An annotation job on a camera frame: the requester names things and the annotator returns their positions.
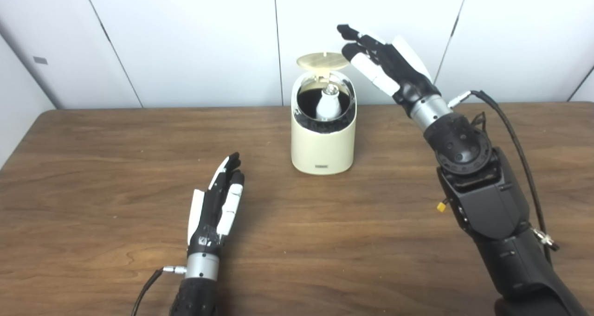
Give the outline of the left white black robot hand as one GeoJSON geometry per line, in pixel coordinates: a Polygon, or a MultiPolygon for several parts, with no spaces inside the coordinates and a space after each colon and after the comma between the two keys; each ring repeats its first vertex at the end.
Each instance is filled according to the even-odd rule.
{"type": "Polygon", "coordinates": [[[245,175],[238,152],[227,156],[216,169],[206,190],[195,189],[187,225],[187,256],[216,256],[231,233],[242,197],[245,175]]]}

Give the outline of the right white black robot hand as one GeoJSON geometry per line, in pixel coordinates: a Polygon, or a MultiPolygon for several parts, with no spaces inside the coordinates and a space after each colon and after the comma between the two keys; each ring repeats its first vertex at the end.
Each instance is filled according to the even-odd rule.
{"type": "Polygon", "coordinates": [[[336,29],[348,42],[341,51],[344,58],[401,105],[408,116],[416,104],[428,102],[431,96],[441,96],[424,62],[401,35],[386,43],[348,24],[337,25],[336,29]]]}

